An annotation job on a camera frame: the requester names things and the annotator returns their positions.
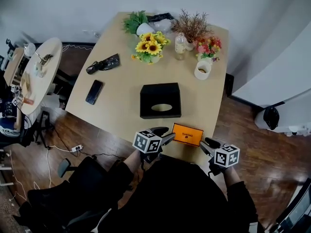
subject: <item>white pot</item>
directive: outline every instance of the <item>white pot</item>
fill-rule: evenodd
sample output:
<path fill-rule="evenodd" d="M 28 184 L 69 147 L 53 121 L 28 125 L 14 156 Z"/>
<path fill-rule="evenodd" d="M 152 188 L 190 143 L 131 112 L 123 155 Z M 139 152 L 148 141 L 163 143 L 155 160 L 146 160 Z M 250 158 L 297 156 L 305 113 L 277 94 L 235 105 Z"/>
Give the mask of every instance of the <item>white pot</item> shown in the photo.
<path fill-rule="evenodd" d="M 151 61 L 152 63 L 157 63 L 160 60 L 160 57 L 158 55 L 152 56 Z"/>
<path fill-rule="evenodd" d="M 199 80 L 205 80 L 208 78 L 211 70 L 211 64 L 207 63 L 206 61 L 199 61 L 195 67 L 194 75 Z"/>
<path fill-rule="evenodd" d="M 147 23 L 142 23 L 136 30 L 136 34 L 140 36 L 143 33 L 153 33 L 155 32 L 152 27 L 150 27 Z"/>
<path fill-rule="evenodd" d="M 186 41 L 186 50 L 192 51 L 194 49 L 194 44 Z"/>
<path fill-rule="evenodd" d="M 201 53 L 199 53 L 199 55 L 198 55 L 198 62 L 200 62 L 200 61 L 206 61 L 210 65 L 213 65 L 212 57 L 202 58 L 202 54 Z"/>

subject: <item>flower bouquet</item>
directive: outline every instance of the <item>flower bouquet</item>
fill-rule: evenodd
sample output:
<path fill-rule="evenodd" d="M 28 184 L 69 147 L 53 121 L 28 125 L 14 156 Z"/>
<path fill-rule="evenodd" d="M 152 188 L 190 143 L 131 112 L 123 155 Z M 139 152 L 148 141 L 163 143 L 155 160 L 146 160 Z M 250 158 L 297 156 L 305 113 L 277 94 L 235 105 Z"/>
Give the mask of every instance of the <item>flower bouquet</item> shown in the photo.
<path fill-rule="evenodd" d="M 205 60 L 211 64 L 219 60 L 217 53 L 222 48 L 222 43 L 219 38 L 210 36 L 208 38 L 201 38 L 193 43 L 199 52 L 196 56 L 198 61 Z"/>
<path fill-rule="evenodd" d="M 158 62 L 163 57 L 161 52 L 164 46 L 171 42 L 160 31 L 156 33 L 145 33 L 140 35 L 139 38 L 140 42 L 135 48 L 137 54 L 132 54 L 132 59 L 138 59 L 149 65 Z"/>

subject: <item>black phone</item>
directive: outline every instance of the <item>black phone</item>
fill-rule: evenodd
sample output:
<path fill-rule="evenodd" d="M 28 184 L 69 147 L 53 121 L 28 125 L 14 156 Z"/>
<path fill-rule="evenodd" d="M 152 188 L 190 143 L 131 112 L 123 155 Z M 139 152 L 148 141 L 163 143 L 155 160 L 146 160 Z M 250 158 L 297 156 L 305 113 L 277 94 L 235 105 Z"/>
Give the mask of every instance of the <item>black phone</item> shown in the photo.
<path fill-rule="evenodd" d="M 86 97 L 86 102 L 92 105 L 95 104 L 95 101 L 103 86 L 104 86 L 103 82 L 95 80 L 90 91 L 88 92 L 88 95 Z"/>

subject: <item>orange box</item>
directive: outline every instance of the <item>orange box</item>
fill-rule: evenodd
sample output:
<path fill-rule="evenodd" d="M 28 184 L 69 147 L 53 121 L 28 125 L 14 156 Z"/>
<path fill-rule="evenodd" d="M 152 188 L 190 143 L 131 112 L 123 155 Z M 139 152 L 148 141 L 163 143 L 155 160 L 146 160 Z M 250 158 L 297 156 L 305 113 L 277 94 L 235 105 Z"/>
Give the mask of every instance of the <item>orange box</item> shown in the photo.
<path fill-rule="evenodd" d="M 172 133 L 176 134 L 174 141 L 199 147 L 203 130 L 174 123 Z"/>

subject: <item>white mug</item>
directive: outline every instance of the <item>white mug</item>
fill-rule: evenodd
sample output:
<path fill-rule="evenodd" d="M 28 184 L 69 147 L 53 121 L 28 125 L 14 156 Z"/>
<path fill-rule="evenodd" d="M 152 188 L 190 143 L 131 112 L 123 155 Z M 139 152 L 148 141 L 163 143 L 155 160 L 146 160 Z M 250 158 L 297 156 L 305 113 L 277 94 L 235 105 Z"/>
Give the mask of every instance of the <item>white mug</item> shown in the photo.
<path fill-rule="evenodd" d="M 136 30 L 136 34 L 138 36 L 140 36 L 143 33 L 153 33 L 153 32 L 154 32 L 154 29 L 152 27 L 150 27 L 149 24 L 147 24 L 145 22 L 140 24 L 140 26 Z"/>
<path fill-rule="evenodd" d="M 206 61 L 199 61 L 195 67 L 194 75 L 199 80 L 205 80 L 208 78 L 211 70 L 212 70 L 212 67 L 210 63 Z"/>

